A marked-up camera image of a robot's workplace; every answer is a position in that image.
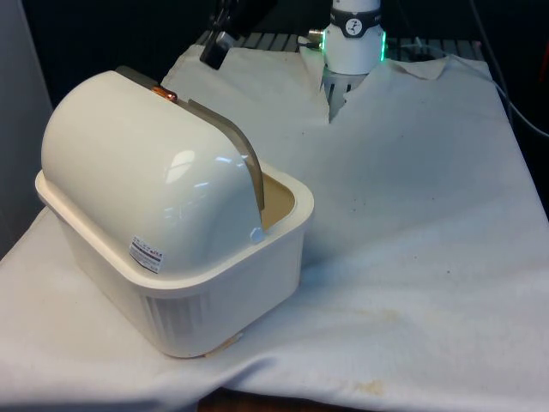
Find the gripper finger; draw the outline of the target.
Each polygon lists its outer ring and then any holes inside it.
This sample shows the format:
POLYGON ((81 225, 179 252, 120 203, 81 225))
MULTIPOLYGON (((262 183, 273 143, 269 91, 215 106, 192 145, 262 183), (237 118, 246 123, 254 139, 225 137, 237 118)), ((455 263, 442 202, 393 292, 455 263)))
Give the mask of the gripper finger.
POLYGON ((234 7, 234 1, 217 1, 214 13, 210 17, 209 35, 200 60, 213 70, 221 67, 227 53, 236 42, 236 34, 232 29, 234 7))

